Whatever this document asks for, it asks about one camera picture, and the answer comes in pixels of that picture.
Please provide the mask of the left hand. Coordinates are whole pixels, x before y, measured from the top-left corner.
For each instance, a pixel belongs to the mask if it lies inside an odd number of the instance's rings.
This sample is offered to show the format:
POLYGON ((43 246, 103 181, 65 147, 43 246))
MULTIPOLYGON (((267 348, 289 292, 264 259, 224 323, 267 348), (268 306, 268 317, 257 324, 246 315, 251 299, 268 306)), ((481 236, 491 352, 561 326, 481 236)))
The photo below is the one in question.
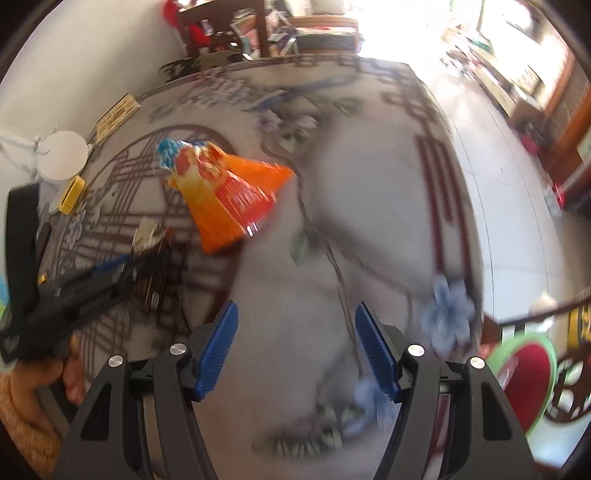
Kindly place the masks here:
POLYGON ((71 336, 66 360, 45 358, 19 361, 9 377, 16 412, 35 428, 46 433, 53 432, 55 426, 42 409, 36 390, 62 380, 67 400, 74 405, 81 404, 86 394, 86 385, 84 366, 80 358, 80 336, 71 336))

